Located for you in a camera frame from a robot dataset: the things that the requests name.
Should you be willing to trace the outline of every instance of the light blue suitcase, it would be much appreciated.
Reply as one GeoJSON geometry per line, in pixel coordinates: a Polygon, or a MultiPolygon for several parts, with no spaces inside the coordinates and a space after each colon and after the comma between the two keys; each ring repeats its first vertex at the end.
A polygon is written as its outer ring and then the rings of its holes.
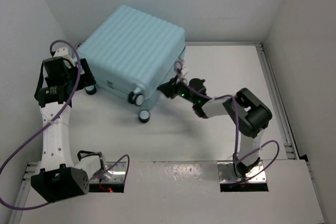
{"type": "Polygon", "coordinates": [[[79,48],[97,86],[139,106],[139,120],[160,97],[157,87],[175,76],[184,57],[183,28],[128,6],[120,6],[79,48]]]}

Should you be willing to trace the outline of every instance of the metal bracket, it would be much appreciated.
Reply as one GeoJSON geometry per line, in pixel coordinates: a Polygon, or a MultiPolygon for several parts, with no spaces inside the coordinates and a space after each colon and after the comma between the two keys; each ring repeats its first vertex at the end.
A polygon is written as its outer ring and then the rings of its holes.
{"type": "MultiPolygon", "coordinates": [[[[233,162],[217,162],[217,164],[221,191],[268,191],[265,172],[260,173],[258,176],[239,186],[232,186],[232,184],[241,181],[241,178],[238,178],[234,173],[233,162]]],[[[246,177],[252,177],[263,169],[264,164],[259,162],[257,166],[246,174],[246,177]]]]}
{"type": "Polygon", "coordinates": [[[23,182],[30,182],[30,178],[36,173],[36,167],[37,167],[38,163],[35,162],[29,162],[27,164],[25,173],[23,175],[23,182]]]}
{"type": "MultiPolygon", "coordinates": [[[[114,162],[106,162],[106,168],[108,168],[110,165],[113,164],[114,162]]],[[[114,184],[114,185],[123,184],[127,168],[126,164],[127,164],[126,162],[117,163],[114,168],[112,168],[106,173],[106,177],[108,177],[109,180],[107,179],[103,180],[102,184],[114,184]]],[[[90,180],[90,184],[98,184],[98,183],[99,183],[98,178],[90,180]]]]}

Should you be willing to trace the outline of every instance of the white table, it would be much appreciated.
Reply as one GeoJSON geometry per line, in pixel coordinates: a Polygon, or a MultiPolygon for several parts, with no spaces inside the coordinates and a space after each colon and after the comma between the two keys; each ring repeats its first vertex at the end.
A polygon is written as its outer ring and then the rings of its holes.
{"type": "MultiPolygon", "coordinates": [[[[209,95],[233,94],[249,88],[268,106],[273,119],[262,142],[285,141],[271,102],[255,46],[187,46],[188,79],[206,79],[209,95]]],[[[235,126],[228,116],[198,118],[182,98],[160,99],[147,124],[138,121],[138,108],[99,89],[89,96],[77,92],[70,117],[70,148],[73,160],[79,150],[102,151],[107,160],[123,154],[133,161],[229,160],[234,151],[235,126]]],[[[287,159],[283,144],[278,159],[287,159]]],[[[272,159],[275,146],[267,146],[262,159],[272,159]]]]}

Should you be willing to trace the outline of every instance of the cable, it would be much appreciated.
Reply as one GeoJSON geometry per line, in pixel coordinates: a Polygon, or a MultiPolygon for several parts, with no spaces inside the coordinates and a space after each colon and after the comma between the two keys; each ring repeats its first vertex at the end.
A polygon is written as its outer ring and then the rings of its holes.
{"type": "MultiPolygon", "coordinates": [[[[53,43],[51,43],[50,45],[50,52],[52,53],[52,47],[54,46],[54,44],[56,43],[64,43],[66,45],[68,45],[75,53],[76,58],[77,58],[77,64],[78,64],[78,71],[77,71],[77,77],[76,77],[76,82],[75,85],[73,86],[72,92],[68,98],[68,100],[66,101],[66,103],[64,104],[64,106],[59,110],[59,112],[51,119],[51,121],[56,120],[62,113],[63,111],[66,109],[66,107],[70,104],[72,97],[75,94],[75,91],[77,90],[78,87],[78,83],[79,83],[79,78],[80,78],[80,73],[81,73],[81,65],[80,65],[80,58],[79,55],[77,53],[77,50],[75,49],[75,47],[70,44],[69,42],[65,41],[65,40],[55,40],[53,43]]],[[[2,166],[0,167],[0,175],[3,172],[4,168],[6,167],[6,165],[9,163],[9,161],[11,161],[11,159],[19,152],[21,151],[27,144],[29,144],[34,138],[36,138],[39,134],[41,134],[46,128],[48,128],[51,125],[50,122],[46,123],[45,126],[43,126],[40,130],[38,130],[35,134],[33,134],[30,138],[28,138],[22,145],[19,146],[18,149],[16,149],[12,154],[10,154],[10,156],[5,160],[5,162],[2,164],[2,166]]],[[[46,205],[48,205],[49,203],[44,203],[42,205],[39,206],[34,206],[34,207],[16,207],[16,206],[12,206],[8,203],[6,203],[5,201],[2,200],[2,198],[0,197],[0,204],[2,204],[3,206],[12,209],[12,210],[33,210],[33,209],[37,209],[40,207],[44,207],[46,205]]]]}
{"type": "Polygon", "coordinates": [[[101,179],[99,180],[99,188],[107,192],[107,189],[101,185],[101,179]]]}
{"type": "Polygon", "coordinates": [[[184,61],[178,59],[177,62],[175,62],[175,64],[174,64],[174,69],[175,69],[177,77],[180,79],[180,81],[183,83],[183,85],[185,87],[187,87],[191,92],[193,92],[194,94],[196,94],[196,95],[198,95],[198,96],[200,96],[202,98],[206,98],[206,99],[215,99],[215,100],[218,100],[218,99],[222,99],[222,98],[231,98],[232,101],[233,101],[233,105],[234,105],[234,109],[235,109],[235,125],[236,125],[235,150],[234,150],[234,153],[233,153],[233,165],[234,165],[234,173],[235,173],[236,176],[237,176],[237,174],[236,174],[236,168],[235,168],[236,164],[238,164],[242,160],[246,159],[248,156],[252,155],[253,153],[256,153],[257,151],[259,151],[261,148],[263,148],[264,146],[266,146],[269,143],[276,143],[276,145],[277,145],[278,149],[277,149],[277,153],[276,153],[275,157],[271,160],[271,162],[267,166],[264,167],[264,169],[262,169],[259,173],[257,173],[256,175],[254,175],[252,177],[245,178],[245,179],[243,179],[242,181],[240,181],[238,183],[233,183],[232,186],[243,184],[243,183],[251,180],[252,178],[258,176],[260,173],[264,172],[276,160],[276,158],[278,157],[279,152],[280,152],[280,145],[279,145],[279,143],[277,141],[275,141],[275,140],[267,141],[260,148],[257,148],[255,150],[251,151],[250,153],[247,153],[241,159],[238,159],[237,156],[238,156],[238,144],[239,144],[239,115],[238,115],[238,105],[237,105],[236,99],[232,95],[230,95],[230,94],[226,94],[226,95],[223,95],[223,96],[217,97],[217,98],[211,98],[211,97],[209,97],[207,95],[203,95],[203,94],[199,93],[197,90],[195,90],[192,87],[190,87],[188,85],[188,81],[181,76],[180,71],[183,68],[183,65],[184,65],[184,61]]]}
{"type": "Polygon", "coordinates": [[[242,176],[238,176],[235,164],[233,164],[233,172],[237,178],[242,178],[242,176]]]}

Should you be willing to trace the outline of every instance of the suitcase wheel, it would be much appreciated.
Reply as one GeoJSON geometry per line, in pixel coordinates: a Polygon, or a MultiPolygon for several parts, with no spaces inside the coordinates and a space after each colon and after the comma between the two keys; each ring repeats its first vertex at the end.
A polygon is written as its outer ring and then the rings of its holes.
{"type": "Polygon", "coordinates": [[[145,100],[145,96],[143,94],[141,94],[141,93],[136,94],[135,98],[134,98],[135,106],[140,107],[143,104],[144,100],[145,100]]]}
{"type": "Polygon", "coordinates": [[[148,110],[142,110],[139,112],[139,121],[142,123],[148,122],[150,117],[151,113],[148,110]]]}
{"type": "Polygon", "coordinates": [[[93,94],[95,94],[96,91],[97,91],[97,88],[96,88],[95,85],[88,86],[88,87],[86,87],[86,88],[84,88],[84,89],[85,89],[86,94],[89,94],[89,95],[93,95],[93,94]]]}

